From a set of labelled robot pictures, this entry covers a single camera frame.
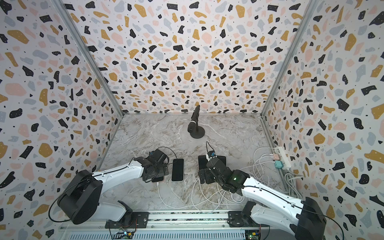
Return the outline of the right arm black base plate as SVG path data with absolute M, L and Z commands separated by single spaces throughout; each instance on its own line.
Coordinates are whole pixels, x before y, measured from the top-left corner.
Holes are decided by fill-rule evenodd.
M 229 226 L 231 228 L 259 227 L 260 224 L 251 218 L 251 210 L 255 205 L 256 203 L 248 201 L 242 211 L 228 211 L 227 223 Z

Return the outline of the pink-cased phone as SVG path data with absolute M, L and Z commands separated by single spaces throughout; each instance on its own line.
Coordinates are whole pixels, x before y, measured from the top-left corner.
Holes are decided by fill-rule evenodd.
M 153 179 L 152 179 L 152 183 L 162 182 L 163 180 L 164 180 L 164 176 L 162 176 L 162 177 L 157 177 L 157 178 L 153 178 Z
M 205 155 L 198 156 L 199 171 L 205 171 L 207 169 L 207 158 Z

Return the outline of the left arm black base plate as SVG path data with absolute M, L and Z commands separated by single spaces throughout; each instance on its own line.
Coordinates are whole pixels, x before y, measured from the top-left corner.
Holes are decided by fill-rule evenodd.
M 134 212 L 132 208 L 130 208 L 123 201 L 118 201 L 118 203 L 124 207 L 126 212 L 118 221 L 108 219 L 105 224 L 106 229 L 119 229 L 120 227 L 124 229 L 145 229 L 147 227 L 150 214 L 149 212 Z

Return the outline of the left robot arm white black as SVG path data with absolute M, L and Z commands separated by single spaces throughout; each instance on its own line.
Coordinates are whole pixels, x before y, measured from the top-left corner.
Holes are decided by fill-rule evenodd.
M 133 210 L 123 201 L 117 205 L 103 203 L 101 195 L 130 180 L 141 179 L 149 183 L 153 179 L 167 176 L 169 162 L 169 157 L 156 149 L 146 158 L 132 158 L 128 163 L 109 170 L 94 173 L 80 171 L 56 202 L 75 225 L 88 220 L 106 220 L 122 227 L 131 226 L 136 222 Z

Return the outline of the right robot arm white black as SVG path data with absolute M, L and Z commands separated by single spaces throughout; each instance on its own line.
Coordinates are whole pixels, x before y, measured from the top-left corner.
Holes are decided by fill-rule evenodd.
M 327 224 L 318 203 L 285 195 L 241 170 L 231 170 L 223 156 L 199 156 L 199 177 L 217 183 L 224 191 L 249 198 L 242 215 L 255 224 L 283 230 L 297 240 L 323 239 Z

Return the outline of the mint-cased phone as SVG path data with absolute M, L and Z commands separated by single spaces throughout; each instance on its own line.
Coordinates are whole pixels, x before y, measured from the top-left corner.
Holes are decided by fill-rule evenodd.
M 226 157 L 224 156 L 216 156 L 211 160 L 212 165 L 216 169 L 223 169 L 226 167 Z
M 184 180 L 184 159 L 174 159 L 172 168 L 172 182 Z

